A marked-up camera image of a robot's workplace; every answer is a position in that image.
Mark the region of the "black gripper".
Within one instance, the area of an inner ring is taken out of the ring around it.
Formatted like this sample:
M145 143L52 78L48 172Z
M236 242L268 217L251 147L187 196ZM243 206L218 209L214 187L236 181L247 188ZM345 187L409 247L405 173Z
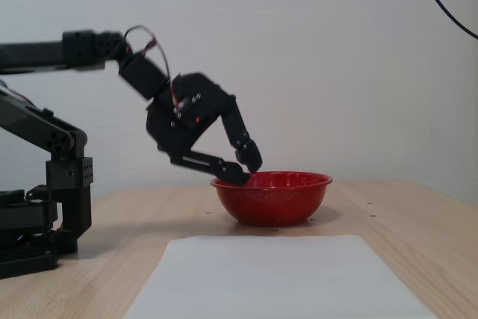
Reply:
M262 165L261 153L246 130L235 96L202 73L176 76L172 87L153 99L147 108L146 130L158 149L168 154L171 164L244 186L250 175L241 165L192 150L219 117L236 159L256 173Z

